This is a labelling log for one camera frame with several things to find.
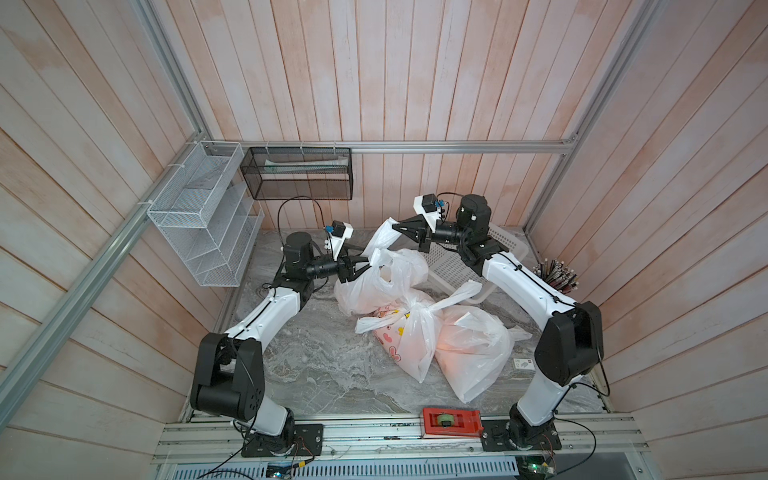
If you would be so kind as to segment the white printed bag back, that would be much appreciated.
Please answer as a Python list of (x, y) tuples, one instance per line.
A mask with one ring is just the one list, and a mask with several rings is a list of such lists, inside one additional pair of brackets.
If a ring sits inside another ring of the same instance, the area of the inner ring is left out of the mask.
[(416, 250), (391, 250), (401, 237), (393, 226), (393, 218), (385, 220), (363, 250), (370, 266), (357, 279), (334, 285), (334, 295), (345, 315), (369, 314), (403, 297), (413, 286), (428, 277), (428, 265)]

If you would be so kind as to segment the white printed bag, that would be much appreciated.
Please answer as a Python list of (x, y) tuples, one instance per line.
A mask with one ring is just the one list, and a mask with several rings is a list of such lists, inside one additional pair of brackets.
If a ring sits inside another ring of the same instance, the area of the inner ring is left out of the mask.
[(470, 299), (481, 289), (479, 282), (468, 280), (440, 301), (420, 290), (409, 289), (403, 297), (359, 318), (355, 332), (373, 332), (395, 363), (422, 383), (437, 349), (444, 310)]
[(391, 250), (401, 237), (393, 226), (393, 218), (385, 220), (363, 250), (370, 266), (357, 279), (334, 285), (334, 295), (345, 315), (369, 314), (403, 297), (413, 286), (428, 277), (428, 265), (416, 250)]

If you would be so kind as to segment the white plastic bag front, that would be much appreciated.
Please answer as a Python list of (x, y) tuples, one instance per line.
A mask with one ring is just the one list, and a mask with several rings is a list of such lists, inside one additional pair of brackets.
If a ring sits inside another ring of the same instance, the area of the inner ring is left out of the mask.
[(515, 343), (531, 337), (480, 308), (452, 306), (444, 310), (435, 358), (458, 399), (468, 404), (497, 380)]

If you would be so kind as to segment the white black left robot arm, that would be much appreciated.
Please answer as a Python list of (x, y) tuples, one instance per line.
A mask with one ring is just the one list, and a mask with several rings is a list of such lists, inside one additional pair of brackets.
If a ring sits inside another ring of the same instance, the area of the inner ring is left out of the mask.
[(190, 394), (193, 409), (242, 422), (257, 435), (293, 441), (292, 413), (266, 396), (263, 352), (305, 307), (317, 279), (349, 282), (370, 268), (365, 256), (351, 255), (345, 245), (353, 232), (350, 224), (333, 222), (326, 228), (325, 254), (315, 253), (309, 233), (288, 235), (264, 300), (238, 324), (202, 339)]

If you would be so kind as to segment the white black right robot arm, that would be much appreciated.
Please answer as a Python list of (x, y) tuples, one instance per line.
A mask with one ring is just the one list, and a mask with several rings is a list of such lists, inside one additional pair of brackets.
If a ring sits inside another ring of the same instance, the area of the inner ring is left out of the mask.
[(535, 375), (522, 398), (510, 409), (506, 443), (529, 450), (554, 438), (554, 416), (566, 395), (598, 364), (604, 354), (602, 318), (592, 302), (579, 303), (554, 289), (492, 238), (492, 211), (485, 197), (463, 195), (456, 219), (448, 221), (435, 194), (414, 199), (416, 215), (393, 229), (430, 251), (433, 244), (453, 245), (463, 263), (496, 285), (536, 322), (541, 336), (534, 352)]

